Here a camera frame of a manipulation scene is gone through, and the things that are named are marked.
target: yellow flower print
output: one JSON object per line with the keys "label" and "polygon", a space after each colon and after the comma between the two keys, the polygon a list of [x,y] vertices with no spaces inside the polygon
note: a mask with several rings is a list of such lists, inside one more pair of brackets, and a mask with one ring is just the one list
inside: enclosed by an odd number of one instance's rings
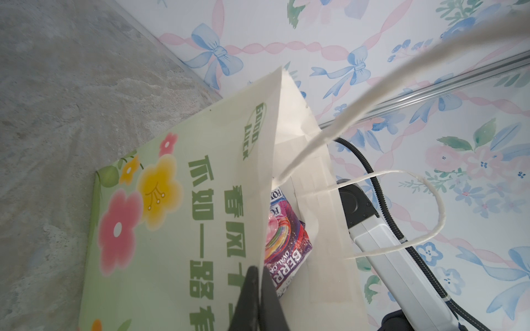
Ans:
{"label": "yellow flower print", "polygon": [[135,156],[131,161],[127,162],[121,171],[120,184],[125,182],[130,185],[133,182],[133,175],[140,168],[140,159],[138,155]]}
{"label": "yellow flower print", "polygon": [[171,154],[163,155],[140,174],[136,189],[144,199],[142,221],[148,230],[159,229],[166,214],[177,210],[182,203],[183,189],[175,175],[176,159]]}

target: gray concrete floor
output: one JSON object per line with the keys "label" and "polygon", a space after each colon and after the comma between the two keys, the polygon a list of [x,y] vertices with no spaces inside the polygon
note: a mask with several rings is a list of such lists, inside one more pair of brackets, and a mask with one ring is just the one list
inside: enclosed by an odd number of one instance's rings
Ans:
{"label": "gray concrete floor", "polygon": [[0,329],[74,331],[94,171],[213,98],[102,1],[2,1],[0,61]]}

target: white paper bag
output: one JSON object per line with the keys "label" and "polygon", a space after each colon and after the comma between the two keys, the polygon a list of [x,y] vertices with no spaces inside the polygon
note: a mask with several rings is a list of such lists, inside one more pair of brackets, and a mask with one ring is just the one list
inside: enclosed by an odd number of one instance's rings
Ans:
{"label": "white paper bag", "polygon": [[[318,132],[278,69],[100,169],[80,330],[227,330],[263,268],[272,178]],[[313,245],[280,299],[293,331],[368,329],[339,193],[301,196],[334,182],[322,147],[281,187]]]}

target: white device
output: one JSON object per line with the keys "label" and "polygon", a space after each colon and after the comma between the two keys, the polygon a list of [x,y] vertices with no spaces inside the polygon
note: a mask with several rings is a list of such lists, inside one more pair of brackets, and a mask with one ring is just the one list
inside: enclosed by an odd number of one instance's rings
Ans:
{"label": "white device", "polygon": [[[399,245],[382,217],[372,215],[348,229],[363,251]],[[405,250],[367,258],[416,331],[458,331],[458,320]]]}

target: purple snack package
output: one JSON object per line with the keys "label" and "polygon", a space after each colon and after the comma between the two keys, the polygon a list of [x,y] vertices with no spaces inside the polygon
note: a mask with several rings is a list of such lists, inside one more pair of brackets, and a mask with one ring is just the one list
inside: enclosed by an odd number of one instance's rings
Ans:
{"label": "purple snack package", "polygon": [[304,227],[281,189],[272,191],[265,266],[272,276],[278,297],[284,294],[298,268],[313,248]]}

